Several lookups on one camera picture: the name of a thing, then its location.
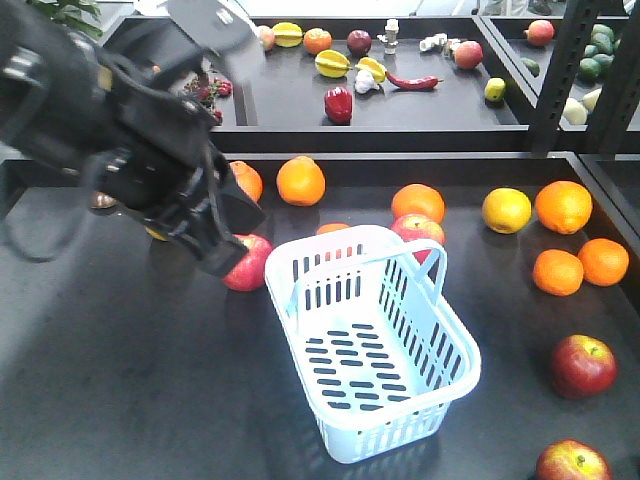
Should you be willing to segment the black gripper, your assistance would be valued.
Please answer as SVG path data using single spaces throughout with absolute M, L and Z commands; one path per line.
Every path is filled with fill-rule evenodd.
M 100 189 L 136 220 L 184 247 L 205 273 L 223 278 L 247 255 L 233 234 L 250 234 L 265 214 L 236 183 L 210 142 L 210 114 L 172 87 L 203 75 L 202 49 L 144 71 L 95 43 L 84 47 L 84 155 L 98 155 Z

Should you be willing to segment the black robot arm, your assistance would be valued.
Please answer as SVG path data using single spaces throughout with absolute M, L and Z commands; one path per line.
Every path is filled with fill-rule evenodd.
M 210 113 L 175 90 L 203 62 L 226 66 L 260 44 L 247 20 L 209 18 L 203 39 L 158 72 L 56 24 L 1 5 L 1 139 L 114 198 L 136 221 L 227 275 L 264 218 L 210 138 Z

